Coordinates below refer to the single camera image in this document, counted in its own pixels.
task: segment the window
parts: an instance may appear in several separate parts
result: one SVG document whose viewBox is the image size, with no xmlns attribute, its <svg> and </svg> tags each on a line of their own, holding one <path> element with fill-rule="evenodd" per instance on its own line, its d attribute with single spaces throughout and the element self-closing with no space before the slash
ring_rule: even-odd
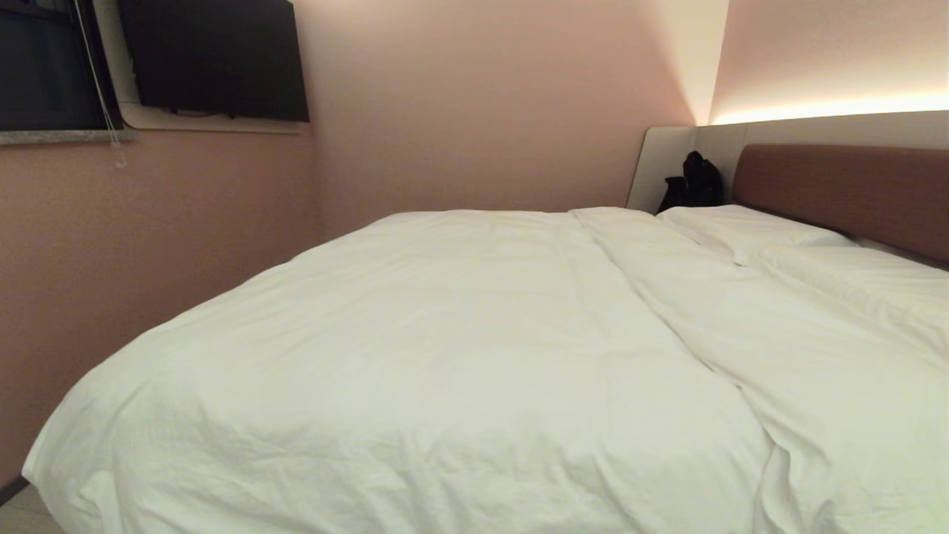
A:
<svg viewBox="0 0 949 534">
<path fill-rule="evenodd" d="M 0 0 L 0 131 L 110 123 L 121 128 L 91 0 Z"/>
</svg>

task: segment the white headboard panel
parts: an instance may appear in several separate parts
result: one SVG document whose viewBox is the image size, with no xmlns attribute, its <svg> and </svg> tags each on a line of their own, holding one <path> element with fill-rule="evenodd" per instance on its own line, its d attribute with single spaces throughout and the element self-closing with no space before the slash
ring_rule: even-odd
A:
<svg viewBox="0 0 949 534">
<path fill-rule="evenodd" d="M 627 207 L 656 213 L 665 193 L 664 179 L 681 176 L 682 161 L 691 150 L 698 150 L 718 167 L 730 200 L 738 156 L 746 144 L 753 143 L 949 148 L 949 111 L 650 128 Z"/>
</svg>

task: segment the white duvet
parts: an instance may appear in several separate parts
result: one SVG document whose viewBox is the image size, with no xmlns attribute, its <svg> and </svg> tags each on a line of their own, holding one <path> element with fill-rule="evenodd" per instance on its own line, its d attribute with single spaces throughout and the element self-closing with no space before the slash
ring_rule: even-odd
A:
<svg viewBox="0 0 949 534">
<path fill-rule="evenodd" d="M 144 334 L 25 474 L 70 534 L 942 532 L 914 350 L 645 214 L 406 214 Z"/>
</svg>

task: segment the black bag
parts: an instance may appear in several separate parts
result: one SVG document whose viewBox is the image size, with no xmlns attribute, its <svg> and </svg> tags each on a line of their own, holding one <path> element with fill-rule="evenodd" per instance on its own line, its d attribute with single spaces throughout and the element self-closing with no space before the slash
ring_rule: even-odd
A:
<svg viewBox="0 0 949 534">
<path fill-rule="evenodd" d="M 665 179 L 669 189 L 659 211 L 675 206 L 720 206 L 725 202 L 724 186 L 718 169 L 693 150 L 682 164 L 682 174 Z"/>
</svg>

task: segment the television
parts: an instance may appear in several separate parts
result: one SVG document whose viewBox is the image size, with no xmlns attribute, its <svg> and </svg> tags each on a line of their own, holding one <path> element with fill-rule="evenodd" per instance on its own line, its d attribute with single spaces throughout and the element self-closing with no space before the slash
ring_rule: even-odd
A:
<svg viewBox="0 0 949 534">
<path fill-rule="evenodd" d="M 287 0 L 120 0 L 142 105 L 306 122 Z"/>
</svg>

